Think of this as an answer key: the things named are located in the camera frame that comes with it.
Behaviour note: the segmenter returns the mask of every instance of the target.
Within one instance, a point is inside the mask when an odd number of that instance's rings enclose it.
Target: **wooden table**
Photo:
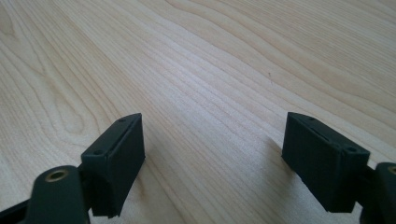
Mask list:
[[[357,223],[280,154],[288,111],[396,161],[393,0],[0,4],[0,209],[141,112],[146,161],[92,223]]]

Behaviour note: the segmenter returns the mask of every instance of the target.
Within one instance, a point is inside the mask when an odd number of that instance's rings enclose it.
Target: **wood grain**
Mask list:
[[[0,1],[0,209],[141,112],[147,159],[92,223],[357,223],[280,158],[314,116],[396,161],[391,0]]]

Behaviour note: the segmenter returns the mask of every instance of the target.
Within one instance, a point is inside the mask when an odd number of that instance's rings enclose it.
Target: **screw hole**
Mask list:
[[[390,166],[388,169],[389,169],[389,171],[390,171],[391,173],[393,173],[394,175],[396,175],[396,166]]]
[[[56,170],[51,172],[49,175],[46,176],[47,182],[56,182],[65,178],[69,172],[67,170]]]
[[[102,153],[103,153],[102,150],[95,150],[95,151],[93,152],[93,155],[100,155],[100,154],[102,154]]]

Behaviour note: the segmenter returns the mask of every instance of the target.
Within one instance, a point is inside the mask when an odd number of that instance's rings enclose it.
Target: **black plastic part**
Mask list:
[[[0,223],[18,223],[24,220],[26,216],[27,204],[29,200],[15,204],[14,206],[0,213]]]
[[[117,120],[82,153],[82,173],[91,184],[94,216],[120,215],[144,159],[141,114]]]
[[[386,223],[396,223],[396,164],[379,163],[375,168],[375,194]]]
[[[353,210],[370,152],[317,119],[289,113],[282,158],[330,212]]]
[[[363,207],[360,217],[361,224],[386,223],[378,204],[376,189],[379,183],[377,180],[375,170],[368,166],[359,176],[356,201]]]
[[[55,167],[35,180],[25,224],[89,222],[76,167]]]

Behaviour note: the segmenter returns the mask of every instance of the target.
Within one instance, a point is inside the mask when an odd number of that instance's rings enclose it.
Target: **mounting hole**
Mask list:
[[[102,154],[102,153],[103,153],[103,151],[100,150],[100,149],[98,149],[98,150],[95,150],[95,151],[93,152],[93,155],[100,155],[100,154]]]
[[[393,173],[394,175],[396,175],[396,166],[390,166],[390,167],[388,167],[388,169],[389,169],[389,171],[390,171],[391,173]]]
[[[356,148],[354,147],[347,147],[346,150],[350,151],[350,152],[356,152],[358,151]]]
[[[51,172],[46,176],[46,181],[47,182],[56,182],[58,180],[62,180],[65,178],[67,175],[69,175],[69,172],[65,169],[63,170],[56,170]]]

